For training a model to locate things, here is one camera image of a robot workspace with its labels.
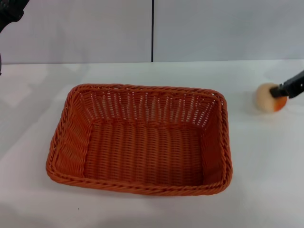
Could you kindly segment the peach with orange blush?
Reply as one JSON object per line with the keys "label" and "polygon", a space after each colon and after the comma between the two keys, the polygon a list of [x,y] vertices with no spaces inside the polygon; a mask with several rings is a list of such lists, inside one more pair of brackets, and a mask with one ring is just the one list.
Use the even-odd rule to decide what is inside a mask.
{"label": "peach with orange blush", "polygon": [[258,87],[256,91],[256,105],[261,111],[267,113],[275,113],[284,108],[288,98],[274,98],[270,93],[270,89],[277,87],[278,84],[274,83],[265,83]]}

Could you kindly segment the orange woven wicker basket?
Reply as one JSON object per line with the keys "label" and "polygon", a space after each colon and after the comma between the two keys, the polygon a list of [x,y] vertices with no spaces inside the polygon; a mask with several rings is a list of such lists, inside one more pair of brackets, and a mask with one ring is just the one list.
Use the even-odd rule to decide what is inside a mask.
{"label": "orange woven wicker basket", "polygon": [[55,182],[156,196],[212,195],[232,180],[227,102],[214,90],[81,84],[46,161]]}

